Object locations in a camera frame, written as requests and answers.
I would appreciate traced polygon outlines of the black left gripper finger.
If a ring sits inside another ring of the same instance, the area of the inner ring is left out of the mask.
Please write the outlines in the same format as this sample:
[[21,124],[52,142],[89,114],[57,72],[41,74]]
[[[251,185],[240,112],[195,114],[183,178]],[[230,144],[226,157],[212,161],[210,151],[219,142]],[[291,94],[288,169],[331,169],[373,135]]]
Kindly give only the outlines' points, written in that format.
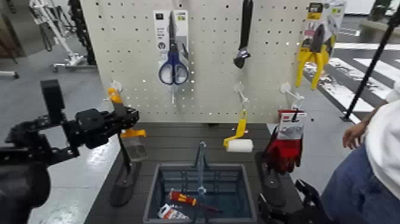
[[107,120],[137,122],[139,120],[139,112],[130,107],[115,107],[114,111],[106,115]]
[[122,135],[123,138],[133,137],[135,136],[135,132],[132,130],[132,127],[136,124],[136,122],[111,122],[106,123],[104,136],[111,137],[117,133],[121,133],[124,130]]

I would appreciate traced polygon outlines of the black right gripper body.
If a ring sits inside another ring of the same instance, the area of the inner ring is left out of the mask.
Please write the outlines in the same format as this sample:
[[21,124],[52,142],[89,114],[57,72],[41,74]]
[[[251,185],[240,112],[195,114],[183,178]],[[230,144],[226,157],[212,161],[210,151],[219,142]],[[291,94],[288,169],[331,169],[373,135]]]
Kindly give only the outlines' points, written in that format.
[[272,210],[270,217],[285,224],[324,224],[329,222],[325,212],[317,207],[304,207],[293,213]]

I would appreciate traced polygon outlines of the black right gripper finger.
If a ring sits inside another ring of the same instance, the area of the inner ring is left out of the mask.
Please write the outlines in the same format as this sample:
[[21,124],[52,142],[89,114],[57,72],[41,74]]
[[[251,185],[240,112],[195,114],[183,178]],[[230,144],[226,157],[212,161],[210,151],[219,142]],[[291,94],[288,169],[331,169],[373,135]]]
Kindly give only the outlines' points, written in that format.
[[320,207],[320,195],[313,186],[306,183],[302,179],[297,179],[295,182],[295,187],[304,195],[302,202],[304,207]]
[[258,213],[260,218],[262,219],[263,223],[265,224],[272,224],[272,219],[270,216],[270,209],[268,207],[268,204],[266,202],[266,199],[262,194],[258,195],[257,198],[257,205],[258,205]]

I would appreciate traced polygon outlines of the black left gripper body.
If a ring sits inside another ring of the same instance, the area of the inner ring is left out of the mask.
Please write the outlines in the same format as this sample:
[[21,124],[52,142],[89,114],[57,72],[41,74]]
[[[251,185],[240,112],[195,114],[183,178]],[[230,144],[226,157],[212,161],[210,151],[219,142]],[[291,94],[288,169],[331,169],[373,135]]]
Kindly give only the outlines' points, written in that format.
[[88,149],[105,145],[108,138],[104,135],[105,120],[97,109],[80,111],[75,115],[79,126],[79,140]]

